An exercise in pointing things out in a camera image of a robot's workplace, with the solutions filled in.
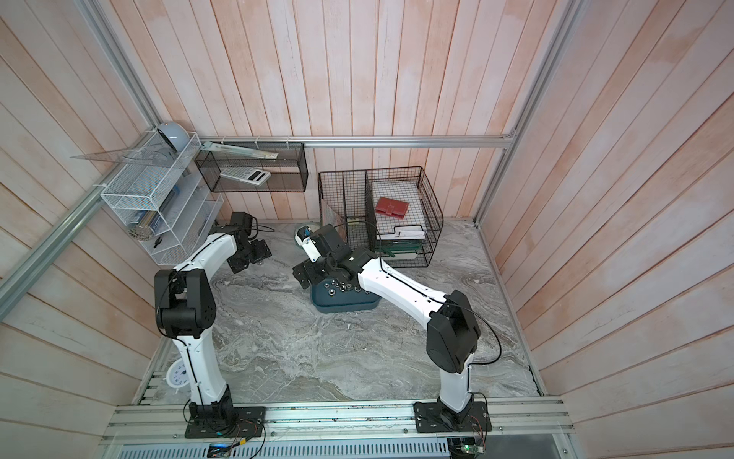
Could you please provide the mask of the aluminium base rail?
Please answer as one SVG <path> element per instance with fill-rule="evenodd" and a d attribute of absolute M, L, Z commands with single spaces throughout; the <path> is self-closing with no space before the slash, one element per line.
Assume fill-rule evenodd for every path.
<path fill-rule="evenodd" d="M 97 458 L 579 458 L 557 397 L 478 397 L 451 431 L 412 401 L 267 404 L 260 421 L 215 438 L 185 437 L 177 405 L 119 407 Z"/>

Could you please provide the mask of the white calculator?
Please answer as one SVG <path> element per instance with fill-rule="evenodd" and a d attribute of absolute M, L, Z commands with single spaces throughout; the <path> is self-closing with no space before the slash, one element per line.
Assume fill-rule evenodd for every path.
<path fill-rule="evenodd" d="M 249 166 L 231 166 L 230 168 L 222 168 L 220 176 L 238 183 L 260 187 L 269 181 L 271 172 L 259 168 L 250 168 Z"/>

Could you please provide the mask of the teal plastic storage box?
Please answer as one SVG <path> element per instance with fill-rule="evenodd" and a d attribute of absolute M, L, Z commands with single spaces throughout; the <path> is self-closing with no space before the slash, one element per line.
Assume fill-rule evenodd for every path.
<path fill-rule="evenodd" d="M 327 278 L 311 287 L 311 301 L 323 314 L 349 313 L 375 309 L 382 298 L 361 288 L 345 290 L 337 281 Z"/>

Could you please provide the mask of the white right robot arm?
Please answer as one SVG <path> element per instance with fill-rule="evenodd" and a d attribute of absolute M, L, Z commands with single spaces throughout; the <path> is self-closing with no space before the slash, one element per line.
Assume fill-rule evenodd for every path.
<path fill-rule="evenodd" d="M 426 355 L 439 368 L 441 385 L 435 402 L 414 403 L 417 432 L 492 430 L 487 396 L 471 390 L 471 369 L 497 363 L 503 346 L 464 293 L 431 289 L 369 256 L 349 256 L 339 263 L 307 259 L 292 274 L 304 289 L 332 279 L 346 290 L 359 288 L 380 296 L 424 329 Z"/>

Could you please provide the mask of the white box in organizer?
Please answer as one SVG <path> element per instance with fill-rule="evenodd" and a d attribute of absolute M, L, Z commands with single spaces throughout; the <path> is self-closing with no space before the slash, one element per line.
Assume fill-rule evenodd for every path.
<path fill-rule="evenodd" d="M 381 241 L 422 240 L 424 237 L 425 230 L 420 225 L 393 227 L 378 234 Z"/>

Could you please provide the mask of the white alarm clock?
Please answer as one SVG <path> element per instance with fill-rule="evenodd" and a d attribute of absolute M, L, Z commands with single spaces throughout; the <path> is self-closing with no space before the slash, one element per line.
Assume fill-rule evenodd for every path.
<path fill-rule="evenodd" d="M 189 387 L 190 382 L 187 373 L 187 366 L 182 359 L 177 359 L 177 361 L 174 361 L 174 363 L 168 367 L 164 380 L 166 380 L 166 384 L 169 387 L 175 390 Z"/>

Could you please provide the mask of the green ruler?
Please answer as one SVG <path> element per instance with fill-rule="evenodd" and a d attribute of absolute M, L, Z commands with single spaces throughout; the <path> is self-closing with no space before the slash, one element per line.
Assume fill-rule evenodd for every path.
<path fill-rule="evenodd" d="M 275 160 L 278 158 L 278 154 L 276 152 L 236 145 L 225 145 L 224 143 L 204 142 L 201 149 L 213 153 L 239 155 L 245 158 L 259 160 Z"/>

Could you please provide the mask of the clear triangle ruler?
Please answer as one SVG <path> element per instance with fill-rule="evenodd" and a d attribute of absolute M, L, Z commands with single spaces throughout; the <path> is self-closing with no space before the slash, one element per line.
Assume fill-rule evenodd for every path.
<path fill-rule="evenodd" d="M 164 166 L 168 168 L 176 161 L 179 152 L 169 145 L 157 143 L 142 147 L 120 149 L 73 156 L 76 160 L 97 163 L 137 164 L 138 166 Z"/>

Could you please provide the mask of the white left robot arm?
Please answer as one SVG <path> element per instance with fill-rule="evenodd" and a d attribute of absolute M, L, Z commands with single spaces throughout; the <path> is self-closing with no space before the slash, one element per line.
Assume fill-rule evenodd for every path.
<path fill-rule="evenodd" d="M 190 395 L 183 408 L 185 438 L 232 438 L 236 445 L 265 438 L 265 409 L 235 407 L 213 344 L 217 306 L 210 277 L 228 265 L 239 273 L 271 256 L 263 240 L 235 233 L 212 233 L 203 246 L 173 269 L 154 278 L 159 332 L 178 349 Z"/>

